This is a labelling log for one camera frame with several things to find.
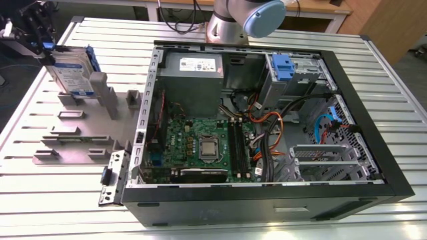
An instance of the slotted aluminum surface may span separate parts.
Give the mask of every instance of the slotted aluminum surface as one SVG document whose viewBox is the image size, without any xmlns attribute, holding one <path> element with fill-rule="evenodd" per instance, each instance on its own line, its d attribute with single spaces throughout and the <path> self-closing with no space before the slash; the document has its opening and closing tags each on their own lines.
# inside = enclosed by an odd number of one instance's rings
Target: slotted aluminum surface
<svg viewBox="0 0 427 240">
<path fill-rule="evenodd" d="M 63 38 L 68 46 L 94 46 L 100 68 L 108 74 L 108 85 L 116 92 L 144 89 L 154 40 L 203 42 L 204 33 L 179 35 L 162 22 L 86 18 L 70 25 Z M 0 135 L 0 236 L 139 240 L 427 239 L 426 112 L 375 47 L 359 36 L 283 30 L 251 39 L 251 45 L 337 53 L 417 195 L 339 221 L 146 228 L 124 207 L 98 207 L 103 166 L 32 164 L 34 151 L 43 146 L 39 140 L 56 124 L 55 114 L 62 107 L 59 88 L 43 69 Z"/>
</svg>

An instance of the power supply label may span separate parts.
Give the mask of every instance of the power supply label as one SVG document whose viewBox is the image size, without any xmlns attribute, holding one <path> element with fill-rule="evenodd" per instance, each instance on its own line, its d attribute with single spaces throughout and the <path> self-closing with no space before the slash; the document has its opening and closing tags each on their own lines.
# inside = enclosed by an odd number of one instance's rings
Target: power supply label
<svg viewBox="0 0 427 240">
<path fill-rule="evenodd" d="M 216 72 L 215 59 L 183 57 L 179 60 L 179 70 L 195 72 Z"/>
<path fill-rule="evenodd" d="M 56 73 L 68 92 L 79 96 L 92 96 L 95 94 L 90 82 L 88 73 L 84 67 L 76 63 L 56 63 Z"/>
</svg>

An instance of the floor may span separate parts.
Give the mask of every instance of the floor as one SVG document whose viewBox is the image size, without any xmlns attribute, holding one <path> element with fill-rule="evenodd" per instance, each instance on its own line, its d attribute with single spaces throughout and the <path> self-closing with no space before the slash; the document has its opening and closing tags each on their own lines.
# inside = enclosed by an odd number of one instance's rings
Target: floor
<svg viewBox="0 0 427 240">
<path fill-rule="evenodd" d="M 54 14 L 58 35 L 60 36 L 70 24 L 74 16 L 86 16 L 91 18 L 108 18 L 124 20 L 148 20 L 147 10 L 143 7 L 94 5 L 78 3 L 60 3 L 59 11 Z M 164 10 L 164 18 L 168 22 L 178 19 L 184 23 L 191 21 L 190 10 Z M 206 16 L 198 14 L 196 22 L 200 23 L 204 18 L 210 19 L 211 14 Z M 6 84 L 0 85 L 0 131 L 3 130 L 15 109 L 23 99 L 23 96 L 39 73 L 42 65 L 38 60 L 30 56 L 20 56 L 4 45 L 0 45 L 0 76 Z M 413 52 L 409 52 L 402 60 L 395 64 L 394 69 L 405 81 L 409 89 L 415 95 L 422 106 L 427 109 L 427 59 L 417 58 Z"/>
</svg>

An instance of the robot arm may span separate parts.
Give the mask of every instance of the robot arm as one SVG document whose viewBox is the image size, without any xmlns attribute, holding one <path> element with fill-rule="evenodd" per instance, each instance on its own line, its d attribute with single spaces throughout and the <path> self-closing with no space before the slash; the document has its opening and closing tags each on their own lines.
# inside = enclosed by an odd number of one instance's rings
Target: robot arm
<svg viewBox="0 0 427 240">
<path fill-rule="evenodd" d="M 248 35 L 263 38 L 280 26 L 286 5 L 280 0 L 216 0 L 207 26 L 207 41 L 247 44 Z"/>
<path fill-rule="evenodd" d="M 44 50 L 56 42 L 52 2 L 0 1 L 0 41 L 26 56 L 44 60 Z"/>
</svg>

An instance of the green circuit board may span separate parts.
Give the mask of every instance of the green circuit board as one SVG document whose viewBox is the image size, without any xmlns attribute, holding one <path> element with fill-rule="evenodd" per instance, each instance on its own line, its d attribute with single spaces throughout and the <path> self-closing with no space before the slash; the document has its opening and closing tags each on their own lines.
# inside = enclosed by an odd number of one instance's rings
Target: green circuit board
<svg viewBox="0 0 427 240">
<path fill-rule="evenodd" d="M 254 133 L 254 125 L 247 122 L 242 124 L 244 139 Z M 212 161 L 203 161 L 199 158 L 200 139 L 214 136 L 218 139 L 219 158 Z M 246 151 L 247 166 L 250 165 L 250 154 Z M 232 163 L 228 144 L 228 121 L 212 119 L 170 119 L 167 126 L 166 151 L 162 155 L 162 167 L 164 168 L 212 168 L 228 170 L 230 183 L 252 182 L 251 177 L 236 177 L 232 174 Z M 167 183 L 163 177 L 163 170 L 154 173 L 154 182 Z"/>
</svg>

